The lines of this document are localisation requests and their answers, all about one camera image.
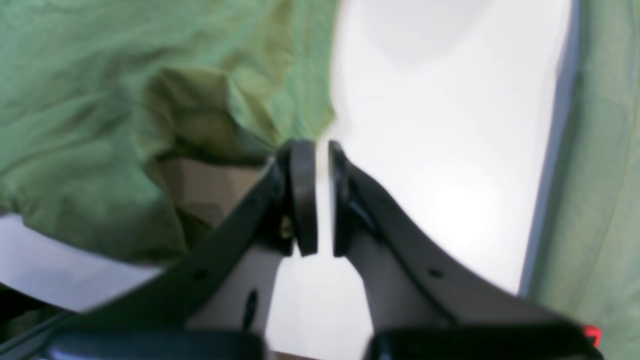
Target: white surface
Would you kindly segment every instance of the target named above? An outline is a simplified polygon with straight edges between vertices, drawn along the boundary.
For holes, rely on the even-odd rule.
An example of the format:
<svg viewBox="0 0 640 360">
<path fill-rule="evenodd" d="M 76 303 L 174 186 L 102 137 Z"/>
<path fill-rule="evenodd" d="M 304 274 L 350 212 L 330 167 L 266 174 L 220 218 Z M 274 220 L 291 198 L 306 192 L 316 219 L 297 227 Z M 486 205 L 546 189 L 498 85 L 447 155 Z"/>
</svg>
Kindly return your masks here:
<svg viewBox="0 0 640 360">
<path fill-rule="evenodd" d="M 340 141 L 447 252 L 518 289 L 548 138 L 569 0 L 343 0 L 333 59 Z M 319 254 L 279 270 L 274 350 L 358 359 L 371 335 L 362 282 L 332 258 L 326 142 Z M 86 309 L 158 270 L 115 263 L 0 216 L 0 282 Z"/>
<path fill-rule="evenodd" d="M 0 282 L 37 299 L 86 311 L 160 271 L 78 250 L 24 227 L 18 215 L 0 214 Z"/>
</svg>

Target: green cloth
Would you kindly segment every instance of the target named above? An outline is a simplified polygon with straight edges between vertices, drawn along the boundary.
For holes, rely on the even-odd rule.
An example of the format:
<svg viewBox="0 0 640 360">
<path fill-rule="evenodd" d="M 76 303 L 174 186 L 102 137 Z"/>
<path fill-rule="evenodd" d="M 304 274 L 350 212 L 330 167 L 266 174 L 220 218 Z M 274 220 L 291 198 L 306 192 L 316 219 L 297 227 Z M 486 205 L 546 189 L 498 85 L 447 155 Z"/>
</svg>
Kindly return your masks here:
<svg viewBox="0 0 640 360">
<path fill-rule="evenodd" d="M 640 356 L 640 1 L 580 3 L 580 65 L 533 300 L 603 330 L 607 360 Z"/>
<path fill-rule="evenodd" d="M 0 2 L 0 206 L 133 262 L 188 251 L 168 154 L 250 162 L 333 118 L 337 0 Z"/>
</svg>

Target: wrinkled fabric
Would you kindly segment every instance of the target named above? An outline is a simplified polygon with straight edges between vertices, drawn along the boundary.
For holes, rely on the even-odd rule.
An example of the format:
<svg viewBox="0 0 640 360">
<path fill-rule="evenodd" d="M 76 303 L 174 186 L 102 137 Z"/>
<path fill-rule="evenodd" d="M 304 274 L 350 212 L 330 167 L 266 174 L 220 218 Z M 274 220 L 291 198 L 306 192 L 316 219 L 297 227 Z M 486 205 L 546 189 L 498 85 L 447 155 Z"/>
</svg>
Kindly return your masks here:
<svg viewBox="0 0 640 360">
<path fill-rule="evenodd" d="M 0 3 L 0 206 L 42 234 L 167 263 L 161 156 L 256 163 L 333 118 L 336 0 Z"/>
<path fill-rule="evenodd" d="M 640 354 L 640 1 L 580 2 L 580 66 L 529 297 Z"/>
</svg>

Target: green fabric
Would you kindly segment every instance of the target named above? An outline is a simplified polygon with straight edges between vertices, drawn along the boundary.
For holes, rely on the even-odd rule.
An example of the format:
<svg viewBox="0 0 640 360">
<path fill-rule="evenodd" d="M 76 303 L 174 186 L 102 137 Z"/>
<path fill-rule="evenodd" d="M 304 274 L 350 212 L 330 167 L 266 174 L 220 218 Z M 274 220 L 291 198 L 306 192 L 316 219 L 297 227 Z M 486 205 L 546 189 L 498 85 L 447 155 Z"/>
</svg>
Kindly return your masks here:
<svg viewBox="0 0 640 360">
<path fill-rule="evenodd" d="M 580 66 L 530 297 L 640 354 L 638 0 L 580 3 Z"/>
<path fill-rule="evenodd" d="M 106 256 L 180 258 L 158 157 L 256 162 L 317 136 L 336 5 L 0 2 L 0 206 Z"/>
</svg>

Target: black plastic part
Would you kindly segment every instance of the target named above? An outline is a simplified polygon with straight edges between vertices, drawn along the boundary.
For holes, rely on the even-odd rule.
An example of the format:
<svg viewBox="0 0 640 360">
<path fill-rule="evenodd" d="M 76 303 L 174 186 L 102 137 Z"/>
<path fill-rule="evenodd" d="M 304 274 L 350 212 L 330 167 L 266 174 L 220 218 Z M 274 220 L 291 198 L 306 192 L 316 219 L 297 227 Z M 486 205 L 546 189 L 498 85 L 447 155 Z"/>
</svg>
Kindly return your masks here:
<svg viewBox="0 0 640 360">
<path fill-rule="evenodd" d="M 45 354 L 55 360 L 263 356 L 260 338 L 249 333 L 264 333 L 278 266 L 292 253 L 293 238 L 283 237 L 278 225 L 285 218 L 294 224 L 302 253 L 317 249 L 315 176 L 310 181 L 308 174 L 315 170 L 313 148 L 304 140 L 288 143 L 209 240 L 140 289 L 64 322 Z M 247 341 L 249 352 L 240 346 Z"/>
<path fill-rule="evenodd" d="M 337 142 L 329 152 L 334 251 L 364 281 L 372 359 L 602 358 L 573 322 L 511 296 L 448 256 Z"/>
<path fill-rule="evenodd" d="M 50 360 L 263 360 L 259 336 L 224 331 L 66 331 L 46 346 Z"/>
<path fill-rule="evenodd" d="M 293 229 L 302 256 L 318 250 L 316 215 L 316 147 L 298 142 L 289 158 L 293 205 Z"/>
</svg>

